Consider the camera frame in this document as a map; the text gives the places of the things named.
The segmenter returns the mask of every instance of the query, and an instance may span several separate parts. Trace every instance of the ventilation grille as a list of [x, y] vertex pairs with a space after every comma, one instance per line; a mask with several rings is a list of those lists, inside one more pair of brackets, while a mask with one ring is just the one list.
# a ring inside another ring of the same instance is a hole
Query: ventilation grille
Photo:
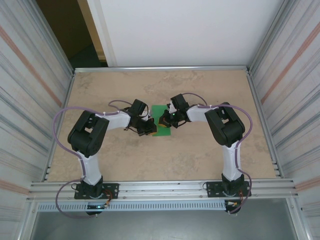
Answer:
[[[93, 212], [89, 205], [102, 205], [97, 202], [62, 202], [59, 207], [64, 212]], [[167, 211], [167, 210], [226, 210], [224, 200], [182, 200], [182, 201], [114, 201], [104, 211]], [[54, 202], [42, 202], [38, 212], [57, 212]]]

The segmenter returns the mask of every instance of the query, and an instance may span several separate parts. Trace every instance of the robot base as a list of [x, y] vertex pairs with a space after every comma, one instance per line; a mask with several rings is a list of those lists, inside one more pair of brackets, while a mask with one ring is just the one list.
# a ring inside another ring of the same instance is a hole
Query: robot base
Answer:
[[249, 182], [245, 181], [242, 186], [239, 187], [238, 191], [233, 194], [227, 194], [223, 187], [222, 181], [207, 181], [206, 183], [206, 192], [208, 198], [222, 198], [222, 197], [235, 197], [240, 198], [240, 192], [242, 196], [246, 197], [249, 192]]
[[119, 184], [103, 182], [103, 178], [96, 185], [89, 185], [84, 181], [76, 184], [74, 199], [112, 199], [118, 198]]

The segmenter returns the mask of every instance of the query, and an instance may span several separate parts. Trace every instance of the aluminum frame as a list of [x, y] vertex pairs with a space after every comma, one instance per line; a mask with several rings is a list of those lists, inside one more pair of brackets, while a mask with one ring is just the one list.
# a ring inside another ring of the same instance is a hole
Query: aluminum frame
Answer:
[[216, 66], [128, 66], [128, 67], [91, 67], [76, 68], [74, 73], [107, 73], [107, 72], [142, 72], [142, 71], [212, 71], [212, 70], [247, 70], [245, 65]]
[[[261, 121], [262, 129], [267, 141], [267, 145], [272, 158], [272, 164], [275, 174], [278, 178], [253, 179], [252, 196], [250, 199], [277, 199], [285, 198], [291, 213], [292, 222], [294, 224], [299, 240], [309, 239], [310, 236], [306, 230], [306, 222], [299, 211], [293, 211], [291, 206], [293, 203], [295, 209], [298, 209], [297, 201], [298, 193], [292, 179], [281, 179], [281, 166], [278, 165], [278, 156], [275, 145], [271, 138], [267, 122], [262, 110], [262, 106], [258, 99], [256, 89], [254, 87], [252, 76], [244, 65], [236, 66], [160, 66], [160, 67], [109, 67], [109, 68], [76, 68], [76, 73], [90, 72], [139, 72], [139, 71], [213, 71], [213, 70], [244, 70], [253, 96], [253, 100]], [[75, 75], [72, 78], [68, 95], [64, 105], [68, 105], [72, 85]], [[62, 120], [58, 123], [58, 131], [60, 131]], [[50, 167], [56, 144], [52, 144], [50, 152]], [[119, 198], [114, 199], [115, 202], [141, 202], [141, 201], [197, 201], [199, 203], [212, 199], [226, 200], [227, 197], [208, 198], [207, 192], [202, 188], [206, 180], [195, 181], [127, 181], [120, 182]], [[64, 182], [34, 182], [31, 185], [30, 194], [26, 201], [25, 221], [21, 226], [18, 239], [28, 239], [30, 237], [33, 226], [35, 224], [36, 215], [40, 204], [53, 203], [55, 196], [61, 184]], [[87, 200], [75, 200], [74, 190], [68, 185], [59, 195], [59, 202], [64, 204], [86, 203]], [[90, 200], [90, 202], [99, 202], [99, 200]]]
[[[118, 199], [112, 201], [183, 201], [183, 200], [228, 200], [234, 197], [208, 198], [204, 183], [220, 180], [185, 180], [185, 181], [123, 181], [119, 183]], [[54, 202], [59, 188], [65, 182], [34, 182], [31, 185], [27, 203]], [[297, 198], [298, 193], [292, 179], [267, 178], [252, 180], [251, 199]], [[71, 184], [62, 189], [60, 202], [88, 202], [74, 199], [75, 190]], [[91, 199], [90, 202], [101, 202]]]
[[[71, 78], [71, 81], [70, 81], [70, 84], [69, 84], [69, 87], [67, 89], [67, 92], [66, 92], [66, 96], [65, 96], [65, 99], [64, 99], [64, 102], [61, 106], [61, 108], [65, 108], [68, 106], [68, 102], [69, 102], [69, 99], [70, 99], [70, 95], [71, 95], [71, 91], [72, 91], [72, 87], [74, 85], [74, 82], [75, 82], [75, 74], [73, 74], [72, 78]], [[61, 127], [62, 127], [62, 123], [63, 123], [63, 120], [64, 120], [64, 117], [65, 117], [65, 114], [66, 112], [63, 112], [60, 117], [58, 118], [58, 123], [56, 124], [56, 135], [59, 136], [60, 134], [60, 131], [61, 131]], [[52, 164], [52, 161], [54, 159], [54, 155], [55, 155], [55, 151], [56, 151], [56, 147], [57, 147], [57, 142], [55, 141], [54, 138], [52, 138], [52, 141], [51, 141], [51, 148], [50, 148], [50, 152], [49, 152], [49, 155], [48, 155], [48, 159], [47, 159], [47, 165], [46, 167], [44, 168], [44, 171], [42, 173], [42, 181], [45, 181], [47, 180], [47, 175], [49, 174], [50, 172], [50, 167], [51, 167], [51, 164]]]

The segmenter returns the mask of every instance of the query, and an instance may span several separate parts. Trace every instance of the corrugated metal wall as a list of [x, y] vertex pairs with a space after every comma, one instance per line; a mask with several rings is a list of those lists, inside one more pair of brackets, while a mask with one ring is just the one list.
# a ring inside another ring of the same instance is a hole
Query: corrugated metal wall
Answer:
[[320, 1], [295, 1], [252, 70], [282, 173], [320, 238]]
[[16, 233], [29, 186], [41, 181], [51, 124], [72, 78], [33, 1], [0, 1], [0, 239]]

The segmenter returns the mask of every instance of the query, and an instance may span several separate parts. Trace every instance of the white wall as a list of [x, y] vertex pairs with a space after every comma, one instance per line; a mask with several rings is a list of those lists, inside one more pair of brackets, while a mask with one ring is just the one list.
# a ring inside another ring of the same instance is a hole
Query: white wall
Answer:
[[283, 0], [88, 0], [111, 67], [247, 65]]

